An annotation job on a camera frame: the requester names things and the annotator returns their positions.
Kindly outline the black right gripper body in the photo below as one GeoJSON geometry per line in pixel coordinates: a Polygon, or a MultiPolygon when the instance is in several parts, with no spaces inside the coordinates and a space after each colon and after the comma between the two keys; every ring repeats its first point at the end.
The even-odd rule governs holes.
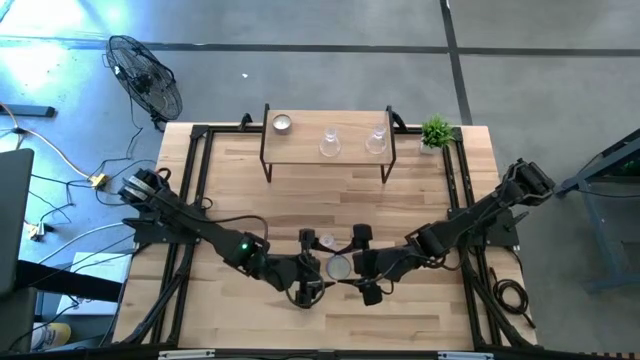
{"type": "Polygon", "coordinates": [[[408,252],[400,248],[363,250],[352,260],[355,273],[364,280],[400,281],[408,272],[408,252]]]}

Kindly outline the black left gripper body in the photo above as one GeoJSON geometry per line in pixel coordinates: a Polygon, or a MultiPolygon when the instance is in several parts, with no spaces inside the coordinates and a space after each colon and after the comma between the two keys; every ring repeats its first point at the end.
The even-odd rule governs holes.
{"type": "Polygon", "coordinates": [[[294,282],[320,280],[320,261],[310,253],[267,256],[267,282],[277,291],[289,289],[294,282]]]}

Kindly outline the white floral patterned candle tin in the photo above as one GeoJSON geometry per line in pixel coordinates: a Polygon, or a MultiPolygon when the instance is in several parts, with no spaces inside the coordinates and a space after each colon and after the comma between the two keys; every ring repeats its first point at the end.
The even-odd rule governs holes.
{"type": "Polygon", "coordinates": [[[335,281],[346,280],[351,275],[352,265],[345,256],[334,255],[327,260],[325,271],[335,281]]]}

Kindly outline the green plant in white pot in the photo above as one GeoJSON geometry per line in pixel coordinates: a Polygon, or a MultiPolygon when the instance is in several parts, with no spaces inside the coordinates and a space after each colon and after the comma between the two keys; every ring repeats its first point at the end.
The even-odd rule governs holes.
{"type": "Polygon", "coordinates": [[[453,140],[451,125],[441,114],[434,114],[421,126],[420,153],[438,154],[453,140]]]}

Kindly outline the white box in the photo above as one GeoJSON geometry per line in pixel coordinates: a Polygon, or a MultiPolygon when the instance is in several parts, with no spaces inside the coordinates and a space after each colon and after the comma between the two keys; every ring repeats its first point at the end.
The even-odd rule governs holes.
{"type": "MultiPolygon", "coordinates": [[[[96,254],[77,252],[74,256],[70,271],[81,275],[115,281],[122,285],[127,278],[131,259],[131,253],[96,254]]],[[[64,315],[112,316],[116,313],[117,308],[117,301],[102,301],[73,295],[62,295],[57,311],[64,311],[64,315]]]]}

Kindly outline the grey blue metal cart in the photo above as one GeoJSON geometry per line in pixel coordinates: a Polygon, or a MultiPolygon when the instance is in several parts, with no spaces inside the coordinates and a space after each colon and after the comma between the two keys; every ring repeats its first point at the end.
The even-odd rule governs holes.
{"type": "Polygon", "coordinates": [[[561,182],[556,196],[572,193],[584,206],[596,257],[585,290],[640,285],[640,128],[597,152],[561,182]]]}

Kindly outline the black floor fan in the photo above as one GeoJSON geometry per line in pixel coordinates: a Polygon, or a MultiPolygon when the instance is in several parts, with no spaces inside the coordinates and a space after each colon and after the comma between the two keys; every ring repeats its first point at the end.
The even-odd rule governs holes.
{"type": "Polygon", "coordinates": [[[141,42],[127,35],[113,35],[105,47],[108,67],[143,110],[154,128],[164,132],[183,110],[174,72],[141,42]]]}

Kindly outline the yellow rounded object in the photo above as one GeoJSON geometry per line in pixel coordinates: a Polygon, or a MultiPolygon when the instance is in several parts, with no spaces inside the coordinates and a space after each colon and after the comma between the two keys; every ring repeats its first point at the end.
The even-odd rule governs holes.
{"type": "Polygon", "coordinates": [[[44,351],[66,345],[71,327],[66,323],[35,323],[31,335],[31,350],[44,351]]]}

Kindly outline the black floor bar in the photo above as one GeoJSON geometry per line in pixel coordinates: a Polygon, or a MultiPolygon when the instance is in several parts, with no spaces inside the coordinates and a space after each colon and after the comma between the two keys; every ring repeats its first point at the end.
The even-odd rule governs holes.
{"type": "Polygon", "coordinates": [[[51,106],[35,106],[35,105],[17,105],[17,104],[0,104],[0,114],[14,117],[41,117],[53,118],[56,115],[56,109],[51,106]]]}

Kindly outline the wooden riser shelf black frame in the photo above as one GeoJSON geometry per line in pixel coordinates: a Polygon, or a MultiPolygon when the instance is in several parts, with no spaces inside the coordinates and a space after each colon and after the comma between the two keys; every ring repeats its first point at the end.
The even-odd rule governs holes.
{"type": "Polygon", "coordinates": [[[397,159],[394,116],[390,106],[383,111],[282,110],[266,104],[259,155],[265,176],[272,178],[275,165],[371,165],[380,168],[381,181],[386,183],[397,159]],[[276,134],[272,127],[278,114],[286,114],[292,120],[292,129],[286,135],[276,134]],[[382,154],[371,154],[365,141],[380,123],[387,127],[387,148],[382,154]],[[341,143],[341,151],[335,157],[326,157],[319,151],[327,128],[337,129],[341,143]]]}

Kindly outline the silver aluminium extrusion post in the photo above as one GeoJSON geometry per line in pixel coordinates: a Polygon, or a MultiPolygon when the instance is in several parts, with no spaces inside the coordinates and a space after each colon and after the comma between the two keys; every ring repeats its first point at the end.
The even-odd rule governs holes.
{"type": "Polygon", "coordinates": [[[438,360],[495,360],[492,353],[442,351],[437,353],[438,360]]]}
{"type": "Polygon", "coordinates": [[[161,351],[157,360],[206,360],[215,357],[214,349],[179,349],[161,351]]]}

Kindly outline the black metal table frame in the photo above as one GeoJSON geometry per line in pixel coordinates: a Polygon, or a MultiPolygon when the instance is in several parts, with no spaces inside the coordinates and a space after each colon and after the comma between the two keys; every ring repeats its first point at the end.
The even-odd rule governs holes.
{"type": "MultiPolygon", "coordinates": [[[[211,218],[269,239],[275,253],[299,249],[312,228],[339,246],[366,223],[373,246],[400,245],[417,227],[450,208],[446,173],[461,171],[456,156],[419,151],[416,126],[396,138],[388,180],[376,166],[278,164],[266,176],[256,124],[171,123],[158,163],[172,172],[174,190],[202,197],[211,218]]],[[[357,289],[336,285],[309,310],[270,285],[226,266],[212,246],[194,251],[178,344],[182,348],[468,350],[472,346],[463,278],[450,255],[440,270],[407,274],[374,306],[357,289]]]]}

